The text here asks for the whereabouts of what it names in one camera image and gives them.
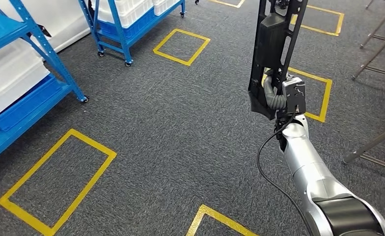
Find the yellow tape rectangle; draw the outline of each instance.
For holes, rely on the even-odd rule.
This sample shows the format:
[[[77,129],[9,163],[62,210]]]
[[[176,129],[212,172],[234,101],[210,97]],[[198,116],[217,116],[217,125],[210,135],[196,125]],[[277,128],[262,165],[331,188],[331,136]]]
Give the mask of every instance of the yellow tape rectangle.
[[[166,53],[163,53],[163,52],[160,52],[159,49],[176,33],[176,32],[180,32],[180,33],[184,33],[186,35],[189,35],[189,36],[193,36],[193,37],[196,37],[196,38],[200,38],[202,40],[204,40],[204,43],[199,47],[199,49],[194,53],[194,55],[188,60],[188,61],[185,61],[185,60],[181,60],[179,58],[176,58],[176,57],[173,57],[171,55],[168,55]],[[207,37],[204,37],[204,36],[201,36],[201,35],[198,35],[198,34],[195,34],[195,33],[191,33],[191,32],[188,32],[188,31],[185,31],[185,30],[182,30],[182,29],[174,29],[171,33],[169,33],[154,49],[153,49],[153,52],[155,54],[158,54],[159,56],[162,56],[164,58],[168,58],[170,60],[173,60],[173,61],[176,61],[176,62],[179,62],[183,65],[187,65],[187,66],[190,66],[194,60],[198,57],[198,55],[200,55],[200,53],[203,51],[203,49],[207,46],[207,44],[210,42],[210,39],[207,38]]]
[[[317,29],[317,28],[313,28],[313,27],[305,26],[305,25],[301,25],[301,28],[309,29],[309,30],[312,30],[312,31],[315,31],[315,32],[319,32],[319,33],[328,34],[328,35],[331,35],[331,36],[339,36],[340,35],[341,26],[343,24],[343,19],[344,19],[344,13],[336,12],[336,11],[332,11],[332,10],[328,10],[328,9],[324,9],[324,8],[319,8],[319,7],[316,7],[316,6],[310,6],[310,5],[307,5],[307,7],[315,9],[315,10],[324,11],[324,12],[327,12],[327,13],[338,15],[337,27],[336,27],[335,32],[328,32],[328,31],[325,31],[325,30],[322,30],[322,29]],[[297,15],[293,15],[292,18],[291,18],[291,24],[295,25],[296,21],[297,21]]]
[[[240,8],[242,6],[242,4],[245,2],[245,0],[240,0],[239,4],[234,5],[234,4],[226,3],[226,2],[223,2],[223,1],[219,1],[219,0],[210,0],[210,1],[217,2],[217,3],[220,3],[220,4],[226,5],[226,6],[232,6],[232,7],[235,7],[235,8]]]
[[[329,106],[329,99],[330,99],[331,86],[333,84],[333,80],[321,78],[319,76],[316,76],[316,75],[313,75],[313,74],[309,74],[309,73],[306,73],[306,72],[303,72],[303,71],[300,71],[300,70],[297,70],[297,69],[294,69],[294,68],[291,68],[291,67],[289,67],[288,70],[292,71],[294,73],[297,73],[297,74],[309,77],[311,79],[318,80],[318,81],[326,83],[326,89],[325,89],[324,95],[323,95],[323,102],[321,104],[320,114],[319,115],[314,115],[314,114],[312,114],[310,112],[306,112],[305,113],[305,115],[307,117],[310,117],[312,119],[318,120],[318,121],[323,122],[323,123],[326,122],[326,114],[327,114],[327,109],[328,109],[328,106]],[[266,74],[263,74],[262,84],[263,84],[263,81],[265,80],[265,78],[266,78]]]
[[[79,195],[74,199],[71,205],[67,208],[65,213],[58,219],[58,221],[54,224],[52,228],[42,223],[39,219],[32,216],[18,205],[9,201],[9,197],[11,197],[31,176],[34,174],[44,163],[47,161],[50,156],[71,136],[75,136],[76,138],[82,140],[86,144],[98,149],[99,151],[106,154],[108,157],[102,164],[102,166],[97,170],[88,184],[84,187],[84,189],[79,193]],[[84,134],[78,132],[75,129],[70,129],[58,142],[16,183],[14,184],[1,198],[0,205],[9,210],[11,213],[16,215],[19,219],[25,221],[27,224],[32,226],[34,229],[39,231],[41,234],[45,236],[54,235],[58,229],[65,223],[65,221],[71,216],[71,214],[75,211],[77,206],[81,203],[83,198],[87,195],[93,185],[97,182],[106,168],[110,165],[111,161],[116,157],[116,152],[110,150],[109,148],[101,145],[100,143],[92,140],[91,138],[85,136]]]
[[[241,224],[237,223],[236,221],[228,218],[225,215],[222,215],[218,213],[217,211],[209,208],[206,205],[201,205],[200,208],[198,209],[197,214],[194,217],[194,220],[191,223],[190,228],[188,229],[188,232],[186,236],[194,236],[195,233],[197,232],[198,226],[200,226],[201,220],[203,219],[204,215],[207,214],[214,219],[220,221],[221,223],[227,225],[231,229],[245,235],[245,236],[258,236],[257,234],[253,233],[252,231],[246,229],[243,227]]]

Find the metal rod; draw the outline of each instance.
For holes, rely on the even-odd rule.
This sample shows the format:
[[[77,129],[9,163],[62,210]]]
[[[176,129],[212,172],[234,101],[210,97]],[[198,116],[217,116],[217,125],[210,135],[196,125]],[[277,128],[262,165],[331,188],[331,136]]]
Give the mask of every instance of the metal rod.
[[[384,18],[381,20],[381,22],[379,23],[379,25],[370,33],[368,34],[367,36],[367,39],[360,45],[360,48],[363,48],[364,46],[366,46],[367,42],[369,42],[369,40],[372,38],[373,35],[375,35],[375,33],[379,30],[379,28],[385,23],[385,16]]]
[[[368,150],[372,149],[373,147],[375,147],[376,145],[378,145],[380,142],[382,142],[383,140],[385,140],[385,132],[382,133],[381,135],[379,135],[378,137],[376,137],[374,140],[370,141],[368,144],[364,145],[363,147],[359,148],[358,150],[356,150],[355,152],[351,153],[350,155],[346,156],[343,158],[343,162],[348,164],[350,163],[351,161],[353,161],[354,159],[360,157],[361,155],[363,155],[365,152],[367,152]]]
[[[369,155],[366,155],[366,154],[363,154],[363,155],[360,155],[361,158],[365,159],[365,160],[368,160],[370,162],[373,162],[375,164],[378,164],[380,166],[383,166],[385,167],[385,162],[384,161],[381,161],[379,159],[376,159],[375,157],[372,157],[372,156],[369,156]]]
[[[370,62],[373,61],[373,59],[385,48],[385,42],[382,44],[382,46],[380,46],[380,48],[378,50],[376,50],[376,52],[371,55],[361,66],[360,68],[357,70],[357,72],[352,75],[352,78],[355,79],[357,78],[357,76],[359,76],[359,74],[370,64]]]
[[[374,1],[374,0],[371,0],[370,3],[369,3],[368,5],[366,5],[366,9],[369,8],[369,6],[372,4],[373,1]]]
[[[376,67],[367,66],[365,69],[366,70],[375,71],[375,72],[378,72],[378,73],[381,73],[381,74],[385,75],[385,70],[382,70],[382,69],[379,69],[379,68],[376,68]]]
[[[377,35],[377,34],[372,35],[372,38],[376,38],[376,39],[380,39],[380,40],[385,40],[385,37]]]

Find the white wall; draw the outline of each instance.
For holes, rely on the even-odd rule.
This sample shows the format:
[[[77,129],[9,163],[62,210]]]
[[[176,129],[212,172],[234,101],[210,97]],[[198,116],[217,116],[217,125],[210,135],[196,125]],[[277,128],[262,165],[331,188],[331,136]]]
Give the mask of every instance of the white wall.
[[[48,40],[57,52],[90,33],[78,0],[22,0],[22,3],[32,18],[51,34]],[[0,0],[0,9],[21,21],[9,0]]]

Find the caster wheel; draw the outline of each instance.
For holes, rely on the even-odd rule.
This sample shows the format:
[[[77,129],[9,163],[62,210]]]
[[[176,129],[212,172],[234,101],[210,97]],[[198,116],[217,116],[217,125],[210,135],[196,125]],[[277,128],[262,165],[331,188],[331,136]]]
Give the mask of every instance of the caster wheel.
[[[82,101],[83,103],[87,103],[88,102],[88,99],[89,97],[88,96],[85,96],[85,99]]]

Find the shelf leg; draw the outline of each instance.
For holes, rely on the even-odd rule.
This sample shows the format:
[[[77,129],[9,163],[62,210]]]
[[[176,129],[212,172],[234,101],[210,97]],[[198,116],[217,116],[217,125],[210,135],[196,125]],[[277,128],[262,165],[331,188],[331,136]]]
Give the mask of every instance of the shelf leg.
[[[51,65],[55,68],[55,70],[63,76],[66,83],[71,86],[72,90],[77,96],[77,99],[81,102],[86,101],[87,98],[84,96],[83,92],[81,92],[80,88],[74,81],[73,77],[71,76],[70,72],[65,68],[62,61],[59,59],[58,55],[52,48],[52,46],[49,44],[48,40],[45,38],[44,34],[42,33],[41,29],[38,27],[36,22],[33,20],[32,16],[29,14],[28,10],[25,8],[23,3],[20,0],[10,0],[10,3],[12,6],[16,9],[19,16],[22,18],[25,24],[27,24],[30,27],[31,33],[35,38],[38,40],[38,42],[41,44],[41,47],[45,50],[46,54],[43,53],[41,56],[48,57],[47,62],[52,63]]]
[[[84,0],[79,0],[78,2],[80,4],[82,13],[84,14],[85,20],[87,21],[88,26],[90,27],[91,35],[94,37],[94,40],[96,40],[97,50],[99,52],[104,52],[103,46],[99,44],[100,37],[99,37],[99,34],[97,33],[97,30],[96,30],[96,26],[97,26],[96,21],[93,20],[93,18],[91,18],[91,14],[90,14],[90,11],[89,11],[89,7],[91,7],[91,6],[87,6],[85,4]],[[97,1],[96,2],[96,11],[95,11],[94,19],[97,19],[97,15],[98,15],[98,12],[99,12],[98,8],[99,8],[99,3]]]
[[[111,14],[113,16],[114,26],[116,27],[117,36],[119,37],[119,43],[120,43],[120,46],[122,47],[122,52],[125,56],[126,66],[130,66],[133,63],[133,60],[130,55],[129,45],[127,44],[126,38],[123,34],[122,24],[120,22],[119,14],[117,13],[116,3],[114,2],[114,0],[109,0],[109,6],[110,6]]]
[[[182,0],[181,3],[181,13],[185,13],[185,0]]]

